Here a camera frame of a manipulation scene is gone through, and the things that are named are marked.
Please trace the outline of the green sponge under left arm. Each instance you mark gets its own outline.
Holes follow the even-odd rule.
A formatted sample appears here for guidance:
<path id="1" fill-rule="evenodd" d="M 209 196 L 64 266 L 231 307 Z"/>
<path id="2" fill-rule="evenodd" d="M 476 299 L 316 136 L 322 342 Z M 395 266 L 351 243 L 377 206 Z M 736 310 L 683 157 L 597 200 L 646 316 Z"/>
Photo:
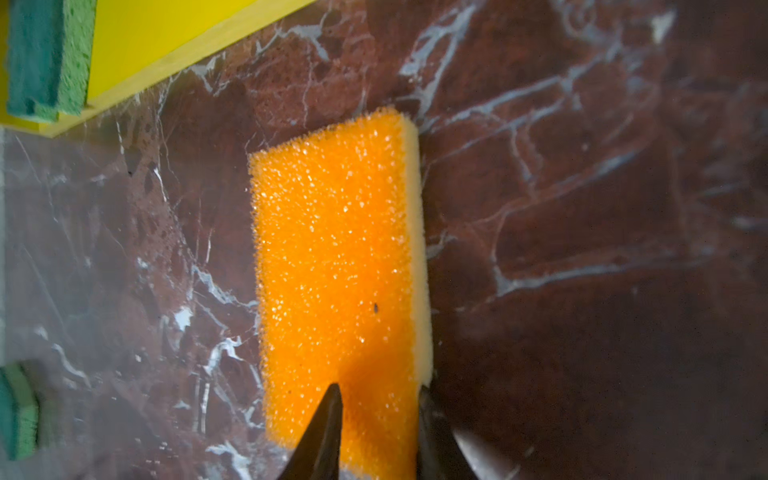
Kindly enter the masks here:
<path id="1" fill-rule="evenodd" d="M 40 406 L 19 363 L 1 367 L 1 446 L 11 461 L 33 455 L 38 446 Z"/>

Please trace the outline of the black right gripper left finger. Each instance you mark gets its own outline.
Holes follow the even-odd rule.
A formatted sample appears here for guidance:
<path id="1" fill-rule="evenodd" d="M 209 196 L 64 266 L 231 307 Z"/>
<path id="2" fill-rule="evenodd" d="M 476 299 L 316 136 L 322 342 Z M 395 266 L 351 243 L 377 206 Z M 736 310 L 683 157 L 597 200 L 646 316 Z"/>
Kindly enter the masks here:
<path id="1" fill-rule="evenodd" d="M 343 402 L 337 383 L 328 386 L 278 480 L 338 480 Z"/>

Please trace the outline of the green sponge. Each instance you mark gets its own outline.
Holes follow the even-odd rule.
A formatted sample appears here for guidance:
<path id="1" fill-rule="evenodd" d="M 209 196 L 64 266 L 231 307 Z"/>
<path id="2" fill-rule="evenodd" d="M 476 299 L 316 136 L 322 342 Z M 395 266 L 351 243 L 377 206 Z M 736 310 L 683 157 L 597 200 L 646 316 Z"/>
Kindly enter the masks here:
<path id="1" fill-rule="evenodd" d="M 54 123 L 87 106 L 97 3 L 12 1 L 6 67 L 10 115 Z"/>

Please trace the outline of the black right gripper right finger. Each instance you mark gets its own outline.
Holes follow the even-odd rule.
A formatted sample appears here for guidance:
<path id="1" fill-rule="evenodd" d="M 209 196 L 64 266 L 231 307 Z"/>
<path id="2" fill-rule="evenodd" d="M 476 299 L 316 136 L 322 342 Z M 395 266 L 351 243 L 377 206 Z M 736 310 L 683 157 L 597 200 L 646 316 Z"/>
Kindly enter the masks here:
<path id="1" fill-rule="evenodd" d="M 462 453 L 448 419 L 421 386 L 418 398 L 417 478 L 421 480 L 477 480 Z"/>

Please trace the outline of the orange sponge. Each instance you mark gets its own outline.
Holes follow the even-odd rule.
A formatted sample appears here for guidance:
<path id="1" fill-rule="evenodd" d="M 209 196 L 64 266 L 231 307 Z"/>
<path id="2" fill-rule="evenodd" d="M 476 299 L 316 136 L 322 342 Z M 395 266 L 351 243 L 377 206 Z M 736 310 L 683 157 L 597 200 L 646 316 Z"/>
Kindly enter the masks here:
<path id="1" fill-rule="evenodd" d="M 416 475 L 433 346 L 418 130 L 382 108 L 249 160 L 269 439 L 295 447 L 327 387 L 340 463 Z"/>

